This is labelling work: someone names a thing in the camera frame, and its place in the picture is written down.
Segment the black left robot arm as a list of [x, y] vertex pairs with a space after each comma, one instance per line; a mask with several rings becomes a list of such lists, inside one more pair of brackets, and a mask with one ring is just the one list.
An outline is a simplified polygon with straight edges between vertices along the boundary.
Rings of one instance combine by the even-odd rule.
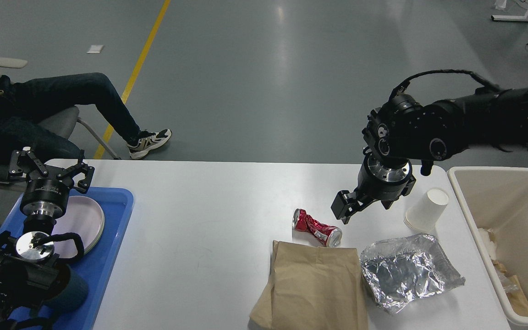
[[86, 193], [90, 188], [94, 167], [83, 158], [80, 152], [75, 165], [62, 168], [45, 165], [30, 148], [12, 152], [7, 178], [27, 182], [20, 204], [25, 219], [19, 237], [10, 231], [0, 234], [0, 330], [52, 329], [53, 317], [36, 314], [18, 321], [11, 313], [20, 307], [38, 313], [42, 306], [56, 315], [71, 313], [87, 299], [88, 284], [71, 268], [85, 254], [81, 236], [53, 234], [71, 190]]

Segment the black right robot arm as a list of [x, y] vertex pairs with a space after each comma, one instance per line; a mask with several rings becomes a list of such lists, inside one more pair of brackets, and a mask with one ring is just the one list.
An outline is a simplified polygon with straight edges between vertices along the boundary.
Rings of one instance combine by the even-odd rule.
[[[430, 74], [465, 74], [480, 84], [472, 95], [421, 105], [406, 93], [411, 81]], [[434, 162], [450, 159], [471, 145], [520, 144], [528, 149], [528, 88], [502, 89], [468, 70], [431, 70], [406, 78], [387, 102], [372, 110], [361, 132], [366, 146], [352, 191], [341, 190], [331, 205], [347, 224], [357, 212], [379, 201], [384, 209], [408, 196], [416, 182], [411, 160], [429, 176]]]

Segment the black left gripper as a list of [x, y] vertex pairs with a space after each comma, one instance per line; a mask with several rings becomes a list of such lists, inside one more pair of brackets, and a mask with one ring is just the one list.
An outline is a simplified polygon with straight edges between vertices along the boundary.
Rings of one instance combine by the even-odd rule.
[[95, 170], [85, 163], [84, 150], [80, 150], [75, 165], [61, 168], [56, 179], [50, 179], [50, 171], [35, 156], [32, 148], [23, 148], [13, 150], [7, 180], [18, 182], [25, 178], [28, 181], [20, 203], [23, 215], [46, 215], [59, 219], [66, 213], [70, 189], [86, 194], [91, 187]]

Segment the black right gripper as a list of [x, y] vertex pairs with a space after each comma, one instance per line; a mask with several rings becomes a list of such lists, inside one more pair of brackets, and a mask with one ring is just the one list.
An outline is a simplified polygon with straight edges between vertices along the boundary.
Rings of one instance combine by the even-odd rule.
[[365, 204], [380, 201], [384, 209], [390, 209], [400, 197], [411, 193], [415, 182], [409, 161], [402, 167], [390, 168], [369, 153], [364, 157], [355, 190], [338, 191], [331, 211], [335, 219], [348, 224], [355, 213], [364, 209]]

